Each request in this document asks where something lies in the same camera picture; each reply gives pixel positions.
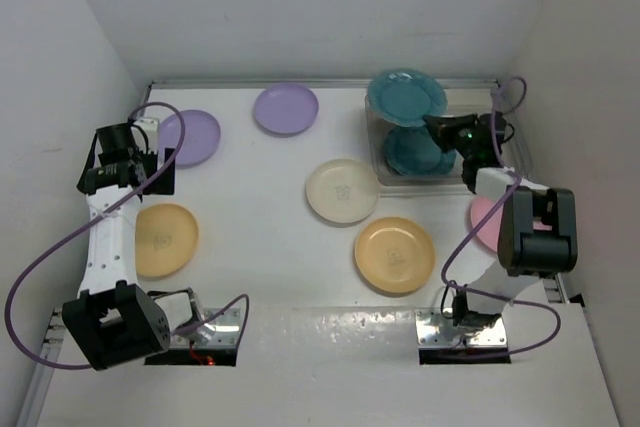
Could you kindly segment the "teal scalloped plate front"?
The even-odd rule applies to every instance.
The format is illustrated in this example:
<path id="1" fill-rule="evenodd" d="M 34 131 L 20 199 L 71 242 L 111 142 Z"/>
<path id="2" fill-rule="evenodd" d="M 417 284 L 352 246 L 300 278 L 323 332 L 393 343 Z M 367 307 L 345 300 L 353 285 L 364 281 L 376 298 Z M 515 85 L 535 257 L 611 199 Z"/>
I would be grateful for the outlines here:
<path id="1" fill-rule="evenodd" d="M 388 166 L 402 176 L 448 175 L 457 159 L 454 150 L 444 152 L 435 143 L 426 127 L 394 127 L 382 151 Z"/>

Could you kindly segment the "teal scalloped plate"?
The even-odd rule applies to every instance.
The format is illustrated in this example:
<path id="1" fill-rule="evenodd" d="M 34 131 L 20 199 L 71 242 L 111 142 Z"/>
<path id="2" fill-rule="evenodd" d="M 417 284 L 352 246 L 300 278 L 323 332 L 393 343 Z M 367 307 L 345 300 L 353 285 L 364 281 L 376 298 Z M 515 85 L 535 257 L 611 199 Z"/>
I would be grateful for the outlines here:
<path id="1" fill-rule="evenodd" d="M 424 127 L 426 116 L 446 113 L 448 100 L 441 84 L 415 69 L 387 70 L 377 74 L 367 87 L 371 110 L 387 122 L 401 127 Z"/>
<path id="2" fill-rule="evenodd" d="M 448 175 L 457 159 L 454 150 L 444 152 L 435 143 L 426 127 L 394 127 L 382 151 L 388 166 L 402 176 Z"/>

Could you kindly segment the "teal scalloped plate back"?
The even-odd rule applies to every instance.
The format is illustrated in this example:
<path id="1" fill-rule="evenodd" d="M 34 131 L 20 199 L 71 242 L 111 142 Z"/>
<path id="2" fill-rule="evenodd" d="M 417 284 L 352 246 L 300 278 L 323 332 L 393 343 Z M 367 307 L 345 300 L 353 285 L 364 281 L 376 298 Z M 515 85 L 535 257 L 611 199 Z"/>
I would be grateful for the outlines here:
<path id="1" fill-rule="evenodd" d="M 426 116 L 446 113 L 448 100 L 441 84 L 415 69 L 387 70 L 377 74 L 367 87 L 371 110 L 387 122 L 401 127 L 424 127 Z"/>

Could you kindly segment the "cream plate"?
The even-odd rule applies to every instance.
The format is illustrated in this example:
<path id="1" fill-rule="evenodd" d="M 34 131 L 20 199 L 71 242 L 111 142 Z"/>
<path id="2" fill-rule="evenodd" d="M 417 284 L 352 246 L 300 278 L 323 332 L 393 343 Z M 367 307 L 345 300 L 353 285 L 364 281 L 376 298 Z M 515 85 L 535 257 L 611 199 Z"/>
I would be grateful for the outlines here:
<path id="1" fill-rule="evenodd" d="M 324 220 L 354 224 L 375 210 L 380 184 L 369 165 L 353 159 L 332 159 L 309 175 L 305 195 L 311 209 Z"/>

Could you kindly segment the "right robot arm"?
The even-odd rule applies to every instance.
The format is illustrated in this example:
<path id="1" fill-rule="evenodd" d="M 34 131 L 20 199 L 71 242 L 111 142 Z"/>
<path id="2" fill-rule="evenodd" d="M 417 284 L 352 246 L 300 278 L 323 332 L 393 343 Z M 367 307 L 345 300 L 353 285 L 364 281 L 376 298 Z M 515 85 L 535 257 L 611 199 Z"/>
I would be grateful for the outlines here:
<path id="1" fill-rule="evenodd" d="M 570 272 L 578 259 L 574 193 L 532 183 L 506 166 L 502 143 L 507 122 L 500 114 L 426 116 L 426 128 L 444 152 L 463 160 L 468 189 L 493 202 L 488 215 L 501 216 L 497 259 L 475 281 L 457 285 L 451 307 L 454 326 L 480 330 L 493 325 L 505 306 L 539 279 Z"/>

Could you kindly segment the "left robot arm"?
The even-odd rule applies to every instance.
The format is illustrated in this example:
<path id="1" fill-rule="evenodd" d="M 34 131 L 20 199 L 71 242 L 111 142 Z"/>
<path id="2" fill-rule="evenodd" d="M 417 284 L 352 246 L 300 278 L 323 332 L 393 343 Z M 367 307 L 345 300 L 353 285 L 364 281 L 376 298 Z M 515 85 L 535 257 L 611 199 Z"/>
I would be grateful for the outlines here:
<path id="1" fill-rule="evenodd" d="M 202 316 L 192 289 L 150 295 L 136 272 L 136 224 L 146 195 L 171 195 L 175 169 L 159 171 L 159 122 L 129 120 L 97 129 L 77 188 L 90 214 L 86 269 L 62 320 L 90 366 L 105 370 L 168 351 L 171 336 Z"/>

